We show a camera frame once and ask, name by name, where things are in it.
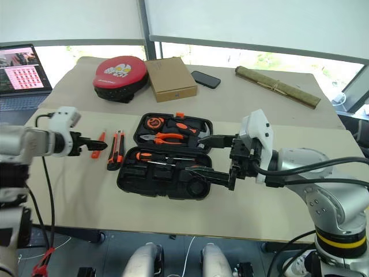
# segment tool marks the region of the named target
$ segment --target black smartphone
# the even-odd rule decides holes
[[[216,88],[220,84],[220,79],[199,71],[193,71],[191,75],[194,77],[196,83],[204,85],[208,88]]]

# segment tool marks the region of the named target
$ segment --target red pad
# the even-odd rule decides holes
[[[145,63],[134,56],[107,59],[96,69],[94,87],[120,88],[139,82],[147,74]]]
[[[148,80],[145,63],[137,57],[107,59],[96,69],[93,86],[100,98],[128,103]]]

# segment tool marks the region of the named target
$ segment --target pliers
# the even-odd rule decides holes
[[[143,140],[153,140],[155,144],[173,144],[173,145],[186,145],[185,143],[174,143],[172,141],[166,141],[164,139],[178,139],[184,140],[186,136],[175,133],[157,133],[157,134],[143,134],[140,136]]]

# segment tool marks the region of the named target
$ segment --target white robotic arm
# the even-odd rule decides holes
[[[187,170],[230,190],[234,190],[237,178],[246,177],[255,177],[257,183],[275,188],[286,186],[308,207],[316,228],[315,246],[322,272],[324,269],[325,274],[340,272],[338,276],[369,277],[364,213],[369,206],[369,191],[365,187],[368,183],[340,173],[333,166],[339,163],[337,160],[328,160],[316,150],[283,148],[274,151],[273,131],[262,110],[243,119],[239,134],[209,136],[199,143],[215,148],[231,147],[229,174],[206,167]],[[347,159],[369,164],[365,158]]]
[[[107,144],[71,132],[80,119],[74,107],[61,107],[51,117],[49,130],[0,125],[0,277],[17,275],[17,248],[29,242],[31,210],[26,202],[28,166],[35,156],[78,156],[80,146],[103,150]]]

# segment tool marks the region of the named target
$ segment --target window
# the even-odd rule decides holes
[[[42,46],[35,49],[52,87],[83,56],[113,58],[132,55],[142,60],[146,58],[143,46],[131,45]]]
[[[342,90],[363,65],[298,55],[233,48],[162,43],[163,58],[181,57],[185,64],[312,73],[323,93],[334,105],[343,104]]]
[[[363,105],[363,107],[359,108],[355,114],[369,116],[369,104]]]

